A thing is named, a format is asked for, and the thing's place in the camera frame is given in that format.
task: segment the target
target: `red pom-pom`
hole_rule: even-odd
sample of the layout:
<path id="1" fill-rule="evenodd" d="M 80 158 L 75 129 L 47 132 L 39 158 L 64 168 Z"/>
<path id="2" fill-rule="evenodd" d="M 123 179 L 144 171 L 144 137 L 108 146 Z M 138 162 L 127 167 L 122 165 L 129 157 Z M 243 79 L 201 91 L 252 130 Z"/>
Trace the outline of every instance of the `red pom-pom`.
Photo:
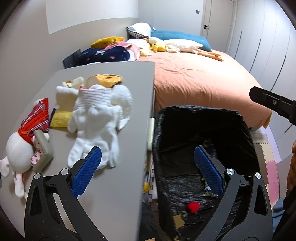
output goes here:
<path id="1" fill-rule="evenodd" d="M 200 203 L 199 202 L 188 203 L 187 208 L 191 213 L 197 213 L 200 208 Z"/>

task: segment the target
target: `pillow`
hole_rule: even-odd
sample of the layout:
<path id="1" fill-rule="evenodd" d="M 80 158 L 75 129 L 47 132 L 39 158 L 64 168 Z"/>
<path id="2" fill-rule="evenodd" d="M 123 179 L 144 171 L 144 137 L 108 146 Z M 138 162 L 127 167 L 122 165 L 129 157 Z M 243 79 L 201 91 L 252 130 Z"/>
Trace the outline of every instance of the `pillow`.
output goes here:
<path id="1" fill-rule="evenodd" d="M 176 48 L 179 48 L 181 52 L 190 52 L 194 53 L 192 50 L 198 50 L 198 48 L 202 47 L 202 44 L 199 44 L 193 40 L 187 39 L 169 39 L 164 41 L 167 45 L 172 45 Z"/>
<path id="2" fill-rule="evenodd" d="M 200 47 L 201 50 L 208 51 L 208 52 L 212 51 L 209 42 L 205 37 L 202 37 L 202 36 L 186 34 L 178 31 L 158 31 L 158 30 L 152 31 L 151 36 L 160 38 L 161 40 L 169 40 L 169 39 L 192 40 L 203 45 L 202 47 Z"/>
<path id="3" fill-rule="evenodd" d="M 138 46 L 139 49 L 143 48 L 143 46 L 147 43 L 144 39 L 129 39 L 126 42 Z"/>
<path id="4" fill-rule="evenodd" d="M 147 23 L 136 23 L 127 27 L 128 33 L 137 38 L 148 38 L 152 30 L 155 30 L 151 25 Z"/>

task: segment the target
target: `white glove puppet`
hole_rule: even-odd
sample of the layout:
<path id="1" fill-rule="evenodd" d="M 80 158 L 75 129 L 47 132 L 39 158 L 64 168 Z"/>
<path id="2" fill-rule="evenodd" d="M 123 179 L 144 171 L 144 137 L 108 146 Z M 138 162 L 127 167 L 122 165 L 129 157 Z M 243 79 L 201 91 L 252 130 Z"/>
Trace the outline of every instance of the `white glove puppet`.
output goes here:
<path id="1" fill-rule="evenodd" d="M 112 89 L 101 85 L 79 90 L 72 118 L 68 122 L 68 131 L 77 131 L 76 141 L 67 160 L 70 168 L 77 160 L 85 158 L 94 146 L 100 147 L 102 151 L 98 169 L 107 164 L 110 167 L 116 166 L 119 155 L 116 128 L 124 127 L 123 108 L 111 105 L 111 97 Z"/>
<path id="2" fill-rule="evenodd" d="M 122 107 L 123 114 L 119 123 L 119 130 L 121 130 L 131 118 L 131 107 L 133 105 L 133 98 L 126 86 L 115 85 L 112 88 L 111 105 L 120 105 Z"/>

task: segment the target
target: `gray table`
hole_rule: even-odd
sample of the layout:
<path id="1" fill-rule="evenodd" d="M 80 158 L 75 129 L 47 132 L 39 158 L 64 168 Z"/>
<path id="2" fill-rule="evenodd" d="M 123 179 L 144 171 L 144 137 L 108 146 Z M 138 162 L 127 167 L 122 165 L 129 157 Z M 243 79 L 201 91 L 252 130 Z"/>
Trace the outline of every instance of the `gray table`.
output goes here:
<path id="1" fill-rule="evenodd" d="M 61 70 L 36 96 L 32 97 L 31 103 L 20 115 L 12 132 L 17 131 L 21 121 L 32 109 L 35 100 L 49 98 L 51 110 L 55 105 L 56 86 L 78 76 L 88 78 L 95 74 L 122 76 L 123 84 L 132 93 L 133 107 L 131 120 L 118 134 L 120 146 L 118 165 L 113 169 L 107 167 L 96 171 L 85 193 L 79 196 L 78 200 L 108 240 L 133 241 L 136 240 L 139 229 L 143 168 L 153 93 L 153 62 L 114 62 Z M 56 175 L 67 167 L 67 156 L 76 138 L 76 134 L 68 133 L 66 128 L 50 129 L 49 134 L 54 149 L 54 159 L 44 169 L 44 176 Z M 32 171 L 26 172 L 26 191 L 29 190 L 33 175 Z M 13 225 L 24 235 L 26 201 L 15 196 L 11 173 L 0 186 L 0 204 Z M 55 200 L 65 225 L 74 230 L 57 195 Z"/>

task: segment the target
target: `person's hand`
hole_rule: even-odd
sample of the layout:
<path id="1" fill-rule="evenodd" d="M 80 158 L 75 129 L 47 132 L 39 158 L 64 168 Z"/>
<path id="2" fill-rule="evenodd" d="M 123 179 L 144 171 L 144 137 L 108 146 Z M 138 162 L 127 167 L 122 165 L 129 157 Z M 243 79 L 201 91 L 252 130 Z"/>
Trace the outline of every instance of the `person's hand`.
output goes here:
<path id="1" fill-rule="evenodd" d="M 290 170 L 287 180 L 287 188 L 290 191 L 293 189 L 294 186 L 296 186 L 296 141 L 294 141 L 292 153 L 293 156 L 291 159 Z"/>

